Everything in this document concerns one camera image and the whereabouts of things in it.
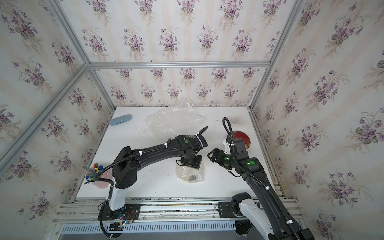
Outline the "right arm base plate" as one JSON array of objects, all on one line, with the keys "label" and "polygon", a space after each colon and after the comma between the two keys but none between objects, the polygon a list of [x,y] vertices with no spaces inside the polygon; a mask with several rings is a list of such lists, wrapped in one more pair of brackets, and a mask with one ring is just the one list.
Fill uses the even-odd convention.
[{"label": "right arm base plate", "polygon": [[234,202],[219,202],[215,209],[219,212],[220,219],[229,218],[247,218],[246,215],[242,214],[240,206],[246,203],[251,203],[249,199],[243,200],[239,203]]}]

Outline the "red floral dinner plate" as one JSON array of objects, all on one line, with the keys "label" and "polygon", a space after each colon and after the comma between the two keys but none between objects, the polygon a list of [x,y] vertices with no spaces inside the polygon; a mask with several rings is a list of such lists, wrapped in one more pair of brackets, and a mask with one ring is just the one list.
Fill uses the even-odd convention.
[{"label": "red floral dinner plate", "polygon": [[233,131],[232,132],[234,140],[239,141],[242,140],[245,145],[245,149],[247,150],[251,146],[251,139],[249,136],[241,131]]}]

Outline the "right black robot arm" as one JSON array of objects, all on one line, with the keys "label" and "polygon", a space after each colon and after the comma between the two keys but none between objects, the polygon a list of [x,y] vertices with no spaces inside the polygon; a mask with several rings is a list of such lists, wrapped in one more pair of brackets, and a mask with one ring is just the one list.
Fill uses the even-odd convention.
[{"label": "right black robot arm", "polygon": [[231,202],[234,215],[247,218],[265,240],[313,240],[311,230],[302,228],[284,206],[260,161],[249,157],[244,141],[235,139],[230,120],[224,117],[222,122],[228,134],[225,150],[214,149],[208,158],[228,172],[235,170],[261,204],[258,207],[247,193],[234,195]]}]

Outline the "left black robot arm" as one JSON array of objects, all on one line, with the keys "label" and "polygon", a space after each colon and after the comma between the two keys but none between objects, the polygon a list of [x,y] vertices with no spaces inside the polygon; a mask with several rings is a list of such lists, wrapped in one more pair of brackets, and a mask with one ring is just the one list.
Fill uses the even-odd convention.
[{"label": "left black robot arm", "polygon": [[145,149],[132,150],[129,146],[124,147],[112,164],[95,173],[91,183],[105,182],[110,187],[108,197],[102,203],[98,215],[101,230],[109,240],[115,240],[121,234],[107,232],[103,221],[119,218],[128,220],[123,217],[123,213],[128,211],[125,207],[127,189],[136,183],[138,171],[162,160],[177,157],[180,158],[177,162],[182,167],[198,170],[202,162],[202,156],[198,153],[208,146],[203,137],[207,129],[208,127],[204,127],[195,135],[169,138],[163,144]]}]

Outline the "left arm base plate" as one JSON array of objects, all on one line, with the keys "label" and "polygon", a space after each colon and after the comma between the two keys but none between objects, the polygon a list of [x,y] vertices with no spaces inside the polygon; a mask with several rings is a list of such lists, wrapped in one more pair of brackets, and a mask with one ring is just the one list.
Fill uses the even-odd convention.
[{"label": "left arm base plate", "polygon": [[98,221],[128,221],[137,220],[140,215],[140,204],[125,204],[122,208],[112,211],[109,203],[104,203],[100,207]]}]

